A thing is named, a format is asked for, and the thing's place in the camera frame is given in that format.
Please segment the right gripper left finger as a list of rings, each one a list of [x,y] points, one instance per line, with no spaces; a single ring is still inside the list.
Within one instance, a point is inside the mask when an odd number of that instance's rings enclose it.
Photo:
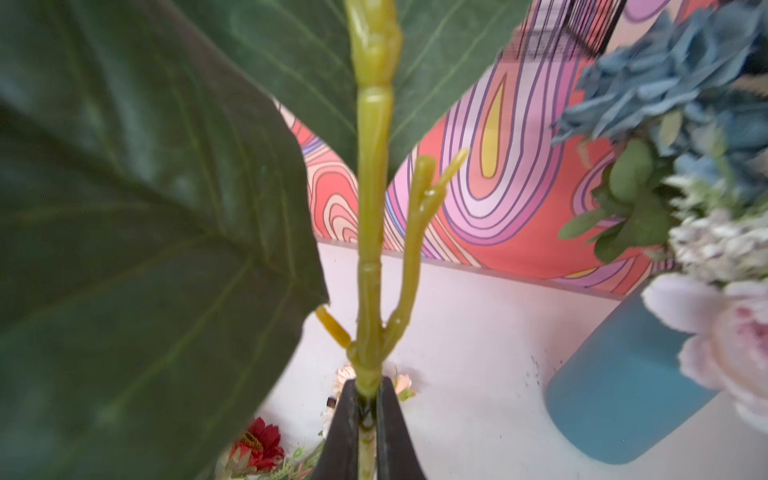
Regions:
[[[359,395],[355,380],[345,382],[312,480],[357,480]]]

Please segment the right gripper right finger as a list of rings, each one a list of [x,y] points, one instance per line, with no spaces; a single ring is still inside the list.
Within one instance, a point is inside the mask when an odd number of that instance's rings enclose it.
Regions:
[[[376,468],[379,480],[426,480],[395,393],[384,377],[376,397]]]

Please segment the teal ceramic vase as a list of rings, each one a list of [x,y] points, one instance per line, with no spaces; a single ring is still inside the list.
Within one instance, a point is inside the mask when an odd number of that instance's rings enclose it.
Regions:
[[[594,460],[637,459],[716,395],[680,372],[687,338],[648,311],[635,289],[549,380],[552,422]]]

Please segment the blue hydrangea stem with leaves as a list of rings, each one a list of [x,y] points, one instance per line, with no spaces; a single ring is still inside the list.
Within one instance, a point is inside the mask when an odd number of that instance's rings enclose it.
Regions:
[[[329,296],[289,111],[358,180],[360,424],[466,153],[422,157],[400,301],[386,191],[525,1],[5,1],[1,475],[203,479]]]

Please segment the pink rose stem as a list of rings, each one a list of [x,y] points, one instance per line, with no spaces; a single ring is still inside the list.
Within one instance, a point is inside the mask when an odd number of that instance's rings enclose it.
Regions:
[[[723,287],[680,273],[663,274],[641,292],[645,307],[667,327],[688,334],[681,372],[725,392],[740,418],[767,432],[767,281]]]

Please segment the blue hydrangea bunch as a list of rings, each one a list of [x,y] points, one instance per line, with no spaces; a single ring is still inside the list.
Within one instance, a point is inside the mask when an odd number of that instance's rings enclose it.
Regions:
[[[724,285],[767,275],[767,5],[722,1],[661,14],[599,57],[554,142],[607,141],[593,208],[567,222],[611,263],[631,249]]]

